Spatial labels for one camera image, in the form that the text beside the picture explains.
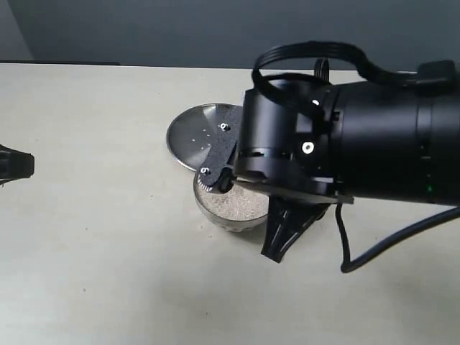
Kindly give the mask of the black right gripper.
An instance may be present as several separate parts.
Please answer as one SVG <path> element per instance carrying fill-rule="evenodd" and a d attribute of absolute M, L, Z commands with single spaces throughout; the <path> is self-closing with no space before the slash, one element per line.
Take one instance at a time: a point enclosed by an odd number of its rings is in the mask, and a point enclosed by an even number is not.
<path fill-rule="evenodd" d="M 198 185 L 225 194 L 234 181 L 270 196 L 261 254 L 274 262 L 282 261 L 327 204 L 354 202 L 341 191 L 332 162 L 339 127 L 334 106 L 349 87 L 299 73 L 264 75 L 244 94 L 243 110 L 235 106 L 216 120 Z"/>

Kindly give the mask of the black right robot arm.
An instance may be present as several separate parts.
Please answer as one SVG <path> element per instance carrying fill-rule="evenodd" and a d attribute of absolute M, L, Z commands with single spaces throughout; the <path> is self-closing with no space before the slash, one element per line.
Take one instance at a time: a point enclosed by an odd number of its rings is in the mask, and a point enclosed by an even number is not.
<path fill-rule="evenodd" d="M 328 63 L 315 73 L 267 76 L 310 106 L 276 104 L 256 88 L 241 111 L 218 123 L 196 182 L 208 193 L 238 185 L 269 198 L 262 254 L 280 262 L 330 206 L 341 236 L 341 271 L 459 217 L 459 89 L 428 95 L 369 81 L 334 85 Z M 432 203 L 447 210 L 383 239 L 352 258 L 341 216 L 355 198 Z"/>

